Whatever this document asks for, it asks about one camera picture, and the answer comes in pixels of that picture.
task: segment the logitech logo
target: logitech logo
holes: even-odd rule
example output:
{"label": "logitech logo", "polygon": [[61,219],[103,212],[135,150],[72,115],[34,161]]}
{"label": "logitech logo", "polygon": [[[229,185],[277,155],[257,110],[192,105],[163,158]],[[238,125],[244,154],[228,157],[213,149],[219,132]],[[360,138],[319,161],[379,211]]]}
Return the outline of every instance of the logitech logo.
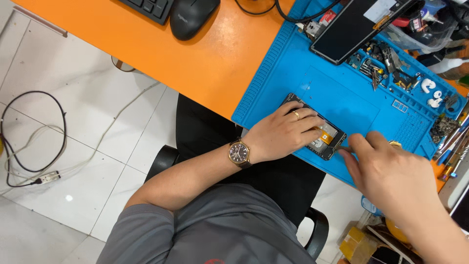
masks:
{"label": "logitech logo", "polygon": [[180,18],[182,21],[184,21],[185,23],[187,23],[187,19],[185,19],[184,17],[182,17],[181,14],[177,14],[177,17]]}

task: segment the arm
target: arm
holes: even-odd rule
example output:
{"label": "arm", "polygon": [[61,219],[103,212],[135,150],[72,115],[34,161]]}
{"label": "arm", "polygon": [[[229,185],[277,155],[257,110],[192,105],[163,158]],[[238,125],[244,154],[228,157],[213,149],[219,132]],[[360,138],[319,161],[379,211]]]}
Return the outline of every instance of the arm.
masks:
{"label": "arm", "polygon": [[[324,124],[311,109],[289,102],[257,123],[242,141],[250,148],[252,164],[285,157],[318,139],[321,131],[310,130]],[[298,120],[291,109],[297,110]],[[229,145],[179,163],[147,181],[129,199],[134,204],[153,204],[170,211],[184,207],[208,187],[240,169],[228,158]]]}
{"label": "arm", "polygon": [[469,242],[441,204],[428,160],[391,146],[378,132],[339,150],[357,188],[407,235],[428,263],[465,263]]}

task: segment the left hand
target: left hand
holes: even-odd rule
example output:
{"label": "left hand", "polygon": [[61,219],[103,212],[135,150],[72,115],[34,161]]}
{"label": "left hand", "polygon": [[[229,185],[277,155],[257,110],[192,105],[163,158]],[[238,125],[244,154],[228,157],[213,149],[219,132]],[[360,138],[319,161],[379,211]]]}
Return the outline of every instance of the left hand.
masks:
{"label": "left hand", "polygon": [[[250,163],[283,158],[322,135],[320,130],[312,128],[325,121],[316,111],[302,107],[302,103],[288,102],[249,130],[242,141],[250,148]],[[298,109],[299,120],[295,113],[289,113],[292,109]]]}

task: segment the gold ring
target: gold ring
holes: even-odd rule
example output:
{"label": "gold ring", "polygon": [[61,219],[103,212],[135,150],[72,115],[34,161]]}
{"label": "gold ring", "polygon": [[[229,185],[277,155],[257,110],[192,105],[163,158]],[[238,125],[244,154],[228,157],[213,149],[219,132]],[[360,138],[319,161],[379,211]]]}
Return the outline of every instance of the gold ring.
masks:
{"label": "gold ring", "polygon": [[298,118],[298,121],[300,121],[300,115],[296,112],[296,111],[293,111],[296,115],[296,118]]}

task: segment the white tile floor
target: white tile floor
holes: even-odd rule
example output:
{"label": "white tile floor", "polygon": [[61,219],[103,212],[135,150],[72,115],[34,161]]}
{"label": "white tile floor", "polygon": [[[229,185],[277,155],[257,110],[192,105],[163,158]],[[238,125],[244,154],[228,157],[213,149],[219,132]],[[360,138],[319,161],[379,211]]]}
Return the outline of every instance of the white tile floor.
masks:
{"label": "white tile floor", "polygon": [[[20,93],[49,92],[66,112],[68,143],[51,168],[61,171],[62,178],[46,185],[9,188],[5,155],[0,158],[0,263],[96,261],[159,149],[175,146],[178,93],[163,84],[146,92],[117,119],[89,163],[64,169],[86,160],[117,112],[154,83],[145,75],[119,71],[110,55],[72,34],[64,38],[13,14],[0,36],[0,112]],[[62,127],[57,105],[47,96],[27,95],[8,110],[5,136],[18,149],[44,124]],[[56,155],[62,139],[61,132],[46,128],[18,156],[27,167],[40,168]],[[10,179],[15,184],[21,181]],[[318,263],[330,263],[339,252],[337,242],[345,227],[363,212],[360,197],[355,189],[326,176],[313,202],[330,224]],[[307,220],[301,224],[297,236],[303,244],[312,226]],[[25,249],[32,254],[22,254]]]}

